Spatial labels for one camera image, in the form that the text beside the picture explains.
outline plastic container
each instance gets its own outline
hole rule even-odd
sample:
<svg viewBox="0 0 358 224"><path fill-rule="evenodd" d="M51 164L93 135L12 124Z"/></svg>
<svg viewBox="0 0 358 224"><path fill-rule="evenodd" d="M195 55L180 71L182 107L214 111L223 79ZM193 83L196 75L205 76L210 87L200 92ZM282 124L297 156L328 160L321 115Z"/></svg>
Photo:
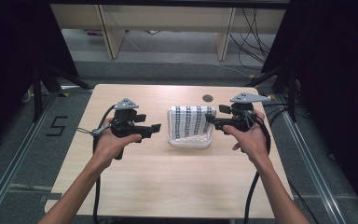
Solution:
<svg viewBox="0 0 358 224"><path fill-rule="evenodd" d="M205 114L216 115L212 106L172 106L167 111L168 142L173 147L207 148L212 143L213 125Z"/></svg>

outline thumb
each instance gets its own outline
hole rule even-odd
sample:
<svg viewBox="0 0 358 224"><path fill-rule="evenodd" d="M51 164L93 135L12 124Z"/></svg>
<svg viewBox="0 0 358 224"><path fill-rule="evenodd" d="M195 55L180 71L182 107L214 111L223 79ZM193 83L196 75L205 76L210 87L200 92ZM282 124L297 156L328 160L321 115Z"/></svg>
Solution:
<svg viewBox="0 0 358 224"><path fill-rule="evenodd" d="M142 136L140 134L131 134L128 136L125 136L123 138L120 138L120 143L122 144L122 147L125 147L126 145L130 143L137 142L142 139Z"/></svg>
<svg viewBox="0 0 358 224"><path fill-rule="evenodd" d="M223 131L233 135L235 138L237 138L237 136L239 136L241 134L241 131L239 131L238 129L236 129L234 126L231 126L231 125L223 126Z"/></svg>

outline forearm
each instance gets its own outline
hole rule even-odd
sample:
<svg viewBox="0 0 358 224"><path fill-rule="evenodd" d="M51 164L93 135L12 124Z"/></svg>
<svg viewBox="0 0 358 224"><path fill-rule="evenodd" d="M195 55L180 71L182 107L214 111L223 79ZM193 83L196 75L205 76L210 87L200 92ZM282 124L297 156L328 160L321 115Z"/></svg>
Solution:
<svg viewBox="0 0 358 224"><path fill-rule="evenodd" d="M270 160L259 167L260 178L266 190L277 223L309 223L288 195Z"/></svg>
<svg viewBox="0 0 358 224"><path fill-rule="evenodd" d="M39 223L71 223L101 172L91 160Z"/></svg>

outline metal rail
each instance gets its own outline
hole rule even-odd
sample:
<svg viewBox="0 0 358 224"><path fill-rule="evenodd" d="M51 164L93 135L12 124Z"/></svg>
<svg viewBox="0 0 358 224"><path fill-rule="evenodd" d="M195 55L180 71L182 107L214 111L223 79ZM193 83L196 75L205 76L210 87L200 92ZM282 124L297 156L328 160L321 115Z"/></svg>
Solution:
<svg viewBox="0 0 358 224"><path fill-rule="evenodd" d="M29 151L29 148L31 147L31 145L36 137L36 134L37 134L41 124L43 123L43 121L46 117L46 114L48 113L48 109L50 108L50 106L52 105L52 103L54 102L54 100L56 98L57 98L57 93L51 92L48 95L48 98L45 102L45 108L44 108L42 114L40 115L39 119L31 125L28 133L25 135L24 139L21 142L19 149L17 150L17 152L14 155L13 159L11 160L9 166L5 170L5 173L1 177L1 179L0 179L0 204L5 198L7 190L10 187L11 181L13 180L14 176L19 171L21 164L24 161L24 159Z"/></svg>
<svg viewBox="0 0 358 224"><path fill-rule="evenodd" d="M277 95L277 100L280 104L284 104L285 101L281 95ZM338 206L336 199L333 196L330 188L327 186L324 177L319 170L318 165L315 162L315 159L308 148L307 143L305 142L301 131L298 129L298 126L295 122L292 122L289 114L283 113L284 120L286 121L287 127L290 130L291 135L295 139L298 151L301 154L303 161L310 173L310 177L315 185L315 188L318 190L319 195L321 196L322 202L324 203L324 207L328 215L330 216L333 223L347 223L342 212Z"/></svg>

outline person's right hand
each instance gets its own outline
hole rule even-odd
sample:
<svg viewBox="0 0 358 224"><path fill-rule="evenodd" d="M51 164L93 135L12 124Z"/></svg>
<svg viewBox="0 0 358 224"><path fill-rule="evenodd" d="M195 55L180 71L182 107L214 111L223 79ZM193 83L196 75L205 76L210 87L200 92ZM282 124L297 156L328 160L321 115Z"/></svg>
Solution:
<svg viewBox="0 0 358 224"><path fill-rule="evenodd" d="M261 120L264 120L264 114L255 110L255 113ZM248 132L241 132L231 125L223 126L226 133L233 135L238 143L232 149L240 148L249 157L249 160L256 166L265 159L269 159L266 146L266 136L261 131L260 126L255 123Z"/></svg>

